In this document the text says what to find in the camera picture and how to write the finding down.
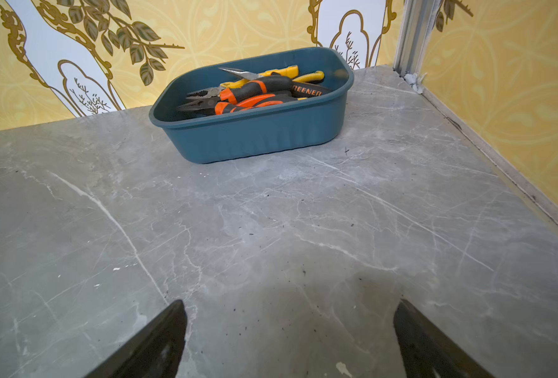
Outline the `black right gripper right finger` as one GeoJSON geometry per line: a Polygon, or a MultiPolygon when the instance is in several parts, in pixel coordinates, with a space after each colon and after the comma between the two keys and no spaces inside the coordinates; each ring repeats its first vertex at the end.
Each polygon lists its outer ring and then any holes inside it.
{"type": "Polygon", "coordinates": [[[396,308],[393,326],[408,377],[493,377],[406,299],[396,308]]]}

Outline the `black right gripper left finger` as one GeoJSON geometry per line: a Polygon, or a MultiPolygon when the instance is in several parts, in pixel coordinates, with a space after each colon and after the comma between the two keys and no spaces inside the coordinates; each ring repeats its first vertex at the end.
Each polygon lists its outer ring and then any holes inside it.
{"type": "Polygon", "coordinates": [[[185,348],[187,314],[175,300],[89,377],[175,377],[185,348]]]}

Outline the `orange black combination pliers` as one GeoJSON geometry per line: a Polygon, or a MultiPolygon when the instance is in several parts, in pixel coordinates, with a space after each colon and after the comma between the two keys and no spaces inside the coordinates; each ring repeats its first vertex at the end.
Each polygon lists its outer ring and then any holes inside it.
{"type": "Polygon", "coordinates": [[[302,100],[304,100],[304,98],[295,98],[289,92],[277,92],[257,95],[238,102],[236,105],[231,104],[228,101],[220,101],[217,99],[196,100],[194,102],[178,106],[176,111],[180,113],[197,113],[204,116],[212,116],[236,113],[244,110],[250,110],[252,108],[275,106],[302,100]]]}

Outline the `teal plastic storage box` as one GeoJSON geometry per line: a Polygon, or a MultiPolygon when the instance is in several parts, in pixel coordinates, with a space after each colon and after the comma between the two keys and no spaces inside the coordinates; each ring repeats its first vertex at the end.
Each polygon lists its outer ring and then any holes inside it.
{"type": "Polygon", "coordinates": [[[164,129],[181,155],[195,163],[210,163],[319,145],[337,136],[343,126],[348,90],[354,83],[350,66],[335,50],[307,47],[215,66],[177,77],[152,106],[151,122],[164,129]],[[262,73],[299,66],[299,74],[322,71],[317,85],[332,90],[302,101],[204,116],[180,113],[178,106],[194,102],[187,94],[240,80],[221,67],[262,73]]]}

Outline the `orange black long-nose pliers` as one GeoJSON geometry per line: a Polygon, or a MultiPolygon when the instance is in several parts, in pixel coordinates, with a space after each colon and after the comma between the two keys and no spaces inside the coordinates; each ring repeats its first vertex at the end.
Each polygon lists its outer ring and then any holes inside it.
{"type": "Polygon", "coordinates": [[[187,94],[187,100],[218,99],[236,105],[257,95],[288,92],[296,98],[313,98],[327,95],[331,89],[311,83],[299,83],[282,75],[271,75],[251,80],[240,88],[208,88],[187,94]]]}

